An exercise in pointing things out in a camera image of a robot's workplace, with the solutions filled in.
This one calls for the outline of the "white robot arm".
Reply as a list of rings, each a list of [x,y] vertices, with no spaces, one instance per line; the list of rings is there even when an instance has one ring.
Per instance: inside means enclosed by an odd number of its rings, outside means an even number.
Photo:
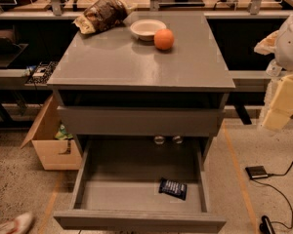
[[[280,29],[259,42],[254,51],[262,55],[274,54],[266,69],[272,79],[260,114],[260,129],[272,135],[293,116],[293,12]]]

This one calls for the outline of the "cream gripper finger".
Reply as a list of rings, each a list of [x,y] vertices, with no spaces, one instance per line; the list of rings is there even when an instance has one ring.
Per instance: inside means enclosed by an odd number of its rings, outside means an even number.
[[[293,72],[279,79],[271,79],[264,103],[261,127],[267,131],[280,131],[293,116]]]
[[[278,35],[278,31],[276,30],[270,35],[268,35],[266,38],[261,40],[254,47],[254,52],[261,55],[273,54],[275,51],[275,41],[276,41],[277,35]]]

